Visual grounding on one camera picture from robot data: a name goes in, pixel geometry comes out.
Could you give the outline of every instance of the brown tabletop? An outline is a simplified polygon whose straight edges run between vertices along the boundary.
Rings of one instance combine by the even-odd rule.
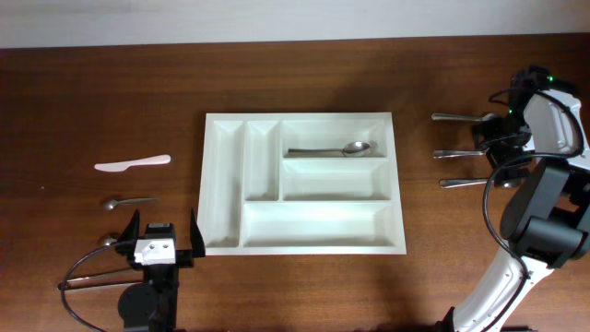
[[[0,330],[79,331],[55,285],[136,207],[172,222],[188,248],[206,113],[391,112],[407,255],[210,256],[180,273],[178,327],[195,331],[368,331],[433,324],[473,290],[497,252],[481,216],[484,158],[468,124],[432,113],[505,113],[488,96],[530,64],[590,91],[590,35],[419,38],[0,51]],[[583,116],[587,113],[583,106]],[[97,162],[170,154],[166,166],[98,172]],[[513,191],[493,191],[492,217]],[[124,267],[108,253],[79,274]],[[121,330],[124,288],[72,292],[82,317]],[[525,298],[507,325],[586,331],[590,259],[570,262]]]

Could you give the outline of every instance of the wooden table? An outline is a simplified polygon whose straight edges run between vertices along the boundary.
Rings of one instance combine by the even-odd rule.
[[[83,329],[55,285],[102,234],[131,218],[135,207],[104,211],[107,196],[160,197],[140,207],[142,225],[173,222],[179,247],[188,248],[205,114],[275,112],[393,114],[407,255],[200,259],[181,272],[178,327],[433,324],[472,291],[497,245],[481,217],[481,187],[438,188],[441,178],[488,176],[490,167],[482,158],[433,160],[435,148],[472,147],[467,124],[434,123],[431,114],[506,112],[487,97],[529,64],[587,96],[588,59],[588,34],[0,51],[0,330]],[[93,169],[163,153],[170,165]],[[512,193],[493,192],[494,220]],[[124,264],[108,253],[80,274]],[[90,322],[121,330],[122,291],[68,299]],[[589,291],[590,259],[571,262],[541,282],[508,325],[586,331]]]

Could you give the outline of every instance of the cable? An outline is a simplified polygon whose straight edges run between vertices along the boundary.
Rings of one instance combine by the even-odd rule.
[[[67,273],[65,273],[65,277],[64,277],[64,281],[62,281],[62,285],[64,285],[62,287],[62,289],[60,290],[61,294],[62,294],[62,304],[64,305],[65,310],[72,316],[74,317],[74,319],[76,319],[80,324],[82,324],[83,326],[86,326],[94,331],[99,331],[99,332],[105,332],[103,329],[92,325],[91,323],[85,321],[84,319],[82,319],[79,315],[77,315],[72,308],[70,308],[70,305],[67,303],[67,300],[65,299],[65,289],[67,288],[67,281],[70,279],[70,277],[72,276],[72,273],[74,273],[74,271],[77,269],[77,267],[84,263],[86,260],[88,260],[89,258],[91,258],[92,256],[102,253],[104,251],[107,251],[111,248],[114,247],[118,247],[119,245],[126,245],[126,244],[132,244],[135,243],[136,240],[129,240],[129,241],[121,241],[121,242],[116,242],[116,243],[111,243],[110,245],[106,245],[103,246],[99,249],[93,250],[90,253],[86,254],[84,257],[80,258],[74,265],[72,265],[72,267],[70,267],[69,270],[67,270]]]
[[[516,292],[513,294],[513,296],[510,298],[510,300],[508,300],[508,302],[506,303],[506,305],[504,305],[504,307],[501,309],[500,313],[494,318],[494,320],[491,321],[491,323],[489,323],[486,327],[484,327],[484,329],[482,330],[482,332],[489,331],[490,329],[493,328],[494,325],[496,325],[502,319],[502,317],[506,314],[506,312],[513,305],[514,301],[516,301],[516,299],[520,295],[521,291],[525,287],[526,281],[528,279],[530,279],[530,276],[529,276],[529,273],[528,273],[528,268],[526,267],[525,261],[523,261],[523,259],[520,256],[518,256],[512,249],[510,249],[510,247],[508,245],[506,245],[506,243],[504,243],[504,241],[502,240],[502,238],[498,235],[498,233],[494,230],[493,226],[491,225],[491,222],[490,222],[490,214],[488,212],[488,198],[490,196],[490,189],[491,189],[491,186],[493,184],[494,178],[496,177],[496,175],[498,175],[498,173],[500,172],[501,169],[503,169],[504,167],[506,167],[506,166],[508,166],[510,164],[513,164],[516,161],[519,161],[521,159],[527,159],[527,158],[568,159],[568,158],[577,157],[577,156],[581,155],[584,152],[584,135],[582,133],[582,127],[580,126],[580,124],[578,123],[577,119],[573,115],[572,110],[570,110],[570,108],[567,107],[563,102],[559,101],[558,99],[556,99],[556,98],[554,98],[552,96],[549,96],[545,92],[541,92],[541,91],[534,90],[534,89],[529,89],[529,88],[509,88],[509,89],[504,89],[502,91],[499,91],[499,92],[496,92],[496,93],[492,94],[489,97],[489,101],[490,102],[495,102],[494,98],[496,98],[496,97],[498,97],[498,96],[500,96],[500,95],[502,95],[502,94],[504,94],[506,92],[510,92],[510,91],[526,91],[526,92],[530,92],[530,93],[536,94],[536,95],[538,95],[540,97],[543,97],[543,98],[547,99],[548,101],[551,101],[551,102],[555,103],[557,106],[559,106],[565,112],[565,114],[568,116],[568,118],[570,119],[570,121],[572,121],[572,123],[575,124],[574,131],[575,131],[577,137],[579,138],[580,144],[578,145],[578,147],[573,152],[566,153],[566,154],[534,152],[534,153],[526,153],[524,155],[520,155],[520,156],[516,156],[516,157],[510,158],[510,159],[505,160],[504,162],[502,162],[500,165],[498,165],[498,167],[492,171],[492,173],[490,175],[490,178],[488,178],[488,181],[486,182],[486,187],[485,187],[485,189],[483,191],[483,199],[482,199],[483,219],[484,219],[484,221],[486,223],[486,227],[488,227],[488,231],[490,232],[490,234],[493,237],[494,241],[496,241],[496,243],[500,246],[500,248],[502,248],[508,254],[510,254],[510,256],[512,256],[521,265],[521,267],[523,269],[523,277],[521,278],[520,283],[518,284],[518,288],[516,289]]]

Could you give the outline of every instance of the white tray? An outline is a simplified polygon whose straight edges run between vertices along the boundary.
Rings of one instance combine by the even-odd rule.
[[[197,224],[208,255],[405,254],[391,114],[208,114]]]

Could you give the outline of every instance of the white wall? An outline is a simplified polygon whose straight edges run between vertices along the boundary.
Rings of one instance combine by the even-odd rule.
[[[589,0],[0,0],[0,47],[590,31]]]

